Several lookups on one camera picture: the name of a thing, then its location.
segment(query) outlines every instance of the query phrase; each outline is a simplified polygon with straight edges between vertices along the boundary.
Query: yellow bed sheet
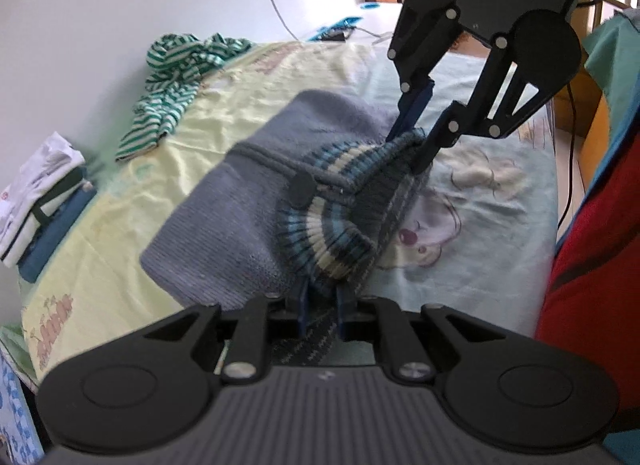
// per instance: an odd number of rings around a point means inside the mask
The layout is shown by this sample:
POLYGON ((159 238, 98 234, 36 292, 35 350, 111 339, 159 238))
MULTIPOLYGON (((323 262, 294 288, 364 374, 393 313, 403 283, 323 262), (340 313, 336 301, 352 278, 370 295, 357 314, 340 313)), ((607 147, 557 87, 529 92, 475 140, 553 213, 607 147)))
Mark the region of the yellow bed sheet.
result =
POLYGON ((359 93, 372 58, 365 45, 276 43, 208 77, 177 133, 120 169, 41 276, 22 314, 38 378, 180 310, 138 262, 162 223, 232 145, 300 91, 359 93))

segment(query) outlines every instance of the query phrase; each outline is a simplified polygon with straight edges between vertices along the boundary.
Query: stack of folded clothes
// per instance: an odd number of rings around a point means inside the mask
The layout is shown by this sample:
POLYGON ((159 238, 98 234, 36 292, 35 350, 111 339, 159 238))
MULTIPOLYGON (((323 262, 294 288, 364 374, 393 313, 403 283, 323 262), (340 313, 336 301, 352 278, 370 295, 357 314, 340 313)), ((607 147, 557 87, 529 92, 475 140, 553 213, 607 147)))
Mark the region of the stack of folded clothes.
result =
POLYGON ((95 195, 82 154, 53 133, 0 194, 0 259, 35 283, 95 195))

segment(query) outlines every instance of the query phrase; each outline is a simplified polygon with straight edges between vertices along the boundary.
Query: bed sheet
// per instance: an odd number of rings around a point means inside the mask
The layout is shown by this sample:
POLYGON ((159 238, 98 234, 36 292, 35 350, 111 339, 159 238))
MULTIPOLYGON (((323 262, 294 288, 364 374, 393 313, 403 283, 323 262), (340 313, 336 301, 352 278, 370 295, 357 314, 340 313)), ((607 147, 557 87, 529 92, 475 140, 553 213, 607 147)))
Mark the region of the bed sheet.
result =
POLYGON ((177 133, 119 170, 36 283, 22 324, 38 378, 76 353, 178 311, 138 262, 162 223, 234 143, 300 91, 359 93, 372 56, 364 45, 277 43, 209 76, 177 133))
MULTIPOLYGON (((430 127, 453 98, 465 102, 483 64, 447 54, 433 72, 434 98, 419 124, 430 127)), ((312 87, 387 108, 400 95, 385 49, 371 46, 266 46, 207 79, 175 137, 122 168, 38 283, 23 325, 39 378, 66 358, 180 308, 142 271, 140 252, 233 143, 312 87)), ((367 285, 373 293, 408 309, 443 302, 532 333, 558 210, 546 118, 542 110, 508 139, 463 138, 438 155, 413 216, 367 285), (420 241, 424 226, 427 242, 420 241)), ((337 343, 328 362, 357 363, 358 351, 337 343)))

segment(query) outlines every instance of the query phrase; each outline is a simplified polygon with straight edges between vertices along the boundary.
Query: green and white striped cloth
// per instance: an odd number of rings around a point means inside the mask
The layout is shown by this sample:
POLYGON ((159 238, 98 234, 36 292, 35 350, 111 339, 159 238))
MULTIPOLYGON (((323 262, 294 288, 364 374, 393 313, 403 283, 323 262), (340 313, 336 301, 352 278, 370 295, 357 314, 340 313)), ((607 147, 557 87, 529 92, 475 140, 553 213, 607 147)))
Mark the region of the green and white striped cloth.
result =
POLYGON ((149 152, 164 135, 172 134, 203 77, 252 45, 220 34, 205 41, 191 34, 167 34, 154 42, 146 52, 146 63, 154 72, 146 79, 147 93, 133 108, 133 125, 120 141, 116 161, 149 152))

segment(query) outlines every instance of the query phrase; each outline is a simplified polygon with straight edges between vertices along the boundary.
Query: pink nose print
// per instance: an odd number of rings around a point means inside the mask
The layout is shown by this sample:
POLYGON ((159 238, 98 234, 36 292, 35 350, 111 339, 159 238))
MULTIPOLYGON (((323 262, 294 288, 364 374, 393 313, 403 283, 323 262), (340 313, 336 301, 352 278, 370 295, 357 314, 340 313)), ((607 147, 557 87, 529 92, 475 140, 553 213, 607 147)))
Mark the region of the pink nose print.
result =
POLYGON ((400 229, 398 236, 403 245, 415 245, 418 241, 418 235, 409 229, 400 229))

